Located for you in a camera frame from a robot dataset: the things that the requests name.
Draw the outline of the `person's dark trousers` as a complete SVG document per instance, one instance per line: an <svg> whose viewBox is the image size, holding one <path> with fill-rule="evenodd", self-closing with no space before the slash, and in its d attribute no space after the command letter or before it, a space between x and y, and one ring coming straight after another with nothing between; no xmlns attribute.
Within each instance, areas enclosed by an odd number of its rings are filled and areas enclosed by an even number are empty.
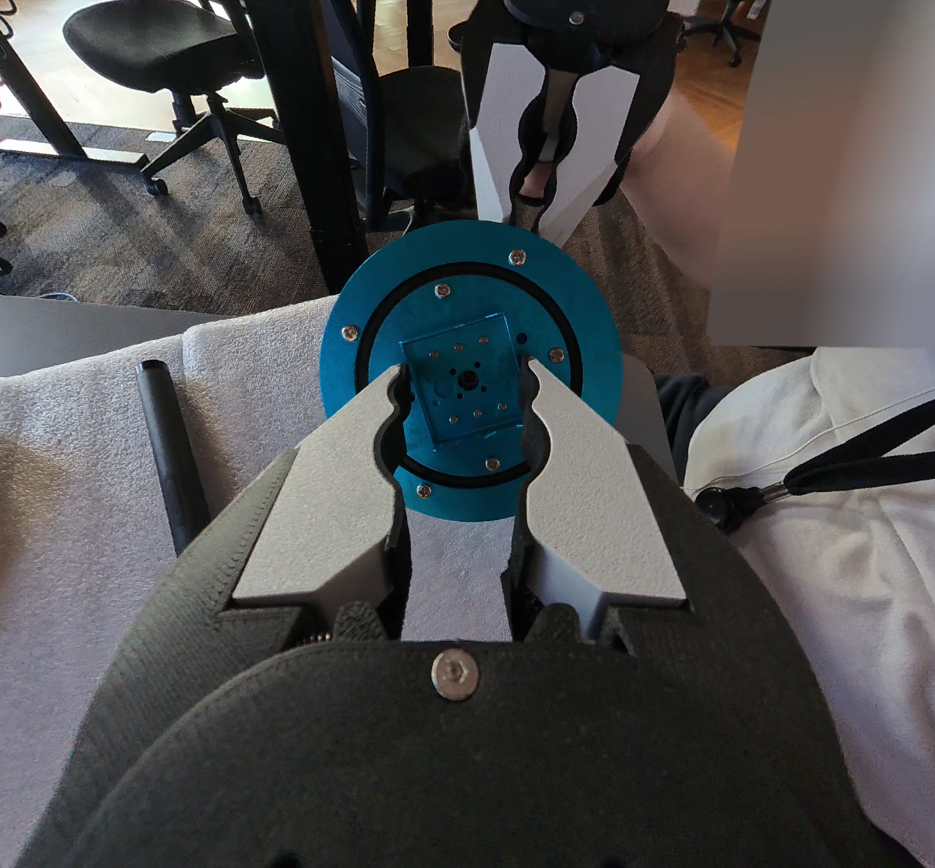
<svg viewBox="0 0 935 868"><path fill-rule="evenodd" d="M700 374L655 373L653 377L676 478L682 484L696 428L733 388L712 386Z"/></svg>

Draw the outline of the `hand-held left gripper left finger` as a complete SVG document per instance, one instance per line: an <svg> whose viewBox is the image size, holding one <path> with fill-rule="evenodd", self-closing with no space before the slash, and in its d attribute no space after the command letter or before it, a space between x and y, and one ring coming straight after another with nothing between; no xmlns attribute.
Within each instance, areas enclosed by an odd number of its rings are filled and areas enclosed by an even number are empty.
<svg viewBox="0 0 935 868"><path fill-rule="evenodd" d="M310 605L327 628L341 606L374 608L402 633L411 582L403 492L407 366L392 365L298 447L233 592L240 606Z"/></svg>

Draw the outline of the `black pen-shaped screwdriver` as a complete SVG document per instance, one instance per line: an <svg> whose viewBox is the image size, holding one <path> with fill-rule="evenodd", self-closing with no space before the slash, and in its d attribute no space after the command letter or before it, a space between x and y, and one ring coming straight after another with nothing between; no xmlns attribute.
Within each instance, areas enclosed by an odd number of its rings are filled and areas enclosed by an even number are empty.
<svg viewBox="0 0 935 868"><path fill-rule="evenodd" d="M180 557L210 522L204 489L168 366L147 359L135 373L172 541Z"/></svg>

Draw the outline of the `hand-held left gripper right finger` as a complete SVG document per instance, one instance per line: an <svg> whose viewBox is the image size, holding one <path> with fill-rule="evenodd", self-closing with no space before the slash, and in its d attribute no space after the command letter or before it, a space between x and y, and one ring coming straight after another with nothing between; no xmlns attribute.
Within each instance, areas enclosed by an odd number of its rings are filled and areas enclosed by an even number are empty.
<svg viewBox="0 0 935 868"><path fill-rule="evenodd" d="M575 610L589 640L611 606L687 605L625 439L530 356L519 399L529 473L502 575L512 638L524 640L554 604Z"/></svg>

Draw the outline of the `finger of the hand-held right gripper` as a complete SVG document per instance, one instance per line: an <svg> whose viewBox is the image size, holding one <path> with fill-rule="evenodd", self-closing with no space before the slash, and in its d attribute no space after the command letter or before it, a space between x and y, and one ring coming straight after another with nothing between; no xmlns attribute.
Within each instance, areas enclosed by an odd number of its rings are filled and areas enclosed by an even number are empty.
<svg viewBox="0 0 935 868"><path fill-rule="evenodd" d="M480 219L511 226L519 197L544 197L560 158L560 126L577 79L544 67L523 45L493 45L469 132Z"/></svg>
<svg viewBox="0 0 935 868"><path fill-rule="evenodd" d="M555 164L538 235L563 247L614 174L640 77L620 67L582 75L570 98L574 138Z"/></svg>

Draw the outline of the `black desk leg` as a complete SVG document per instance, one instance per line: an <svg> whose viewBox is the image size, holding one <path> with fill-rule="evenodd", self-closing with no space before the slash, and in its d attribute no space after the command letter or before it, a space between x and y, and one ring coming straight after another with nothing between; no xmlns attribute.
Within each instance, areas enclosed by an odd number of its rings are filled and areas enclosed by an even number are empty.
<svg viewBox="0 0 935 868"><path fill-rule="evenodd" d="M368 258L320 0L245 0L327 291Z"/></svg>

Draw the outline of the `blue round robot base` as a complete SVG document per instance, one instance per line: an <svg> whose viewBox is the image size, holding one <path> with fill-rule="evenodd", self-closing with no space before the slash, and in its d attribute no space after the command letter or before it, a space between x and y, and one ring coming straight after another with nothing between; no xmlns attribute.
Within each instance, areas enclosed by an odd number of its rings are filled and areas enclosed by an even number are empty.
<svg viewBox="0 0 935 868"><path fill-rule="evenodd" d="M372 254L337 297L321 340L321 397L333 415L406 364L406 506L434 518L515 514L519 361L544 363L609 423L620 404L620 337L601 291L553 243L520 228L450 221Z"/></svg>

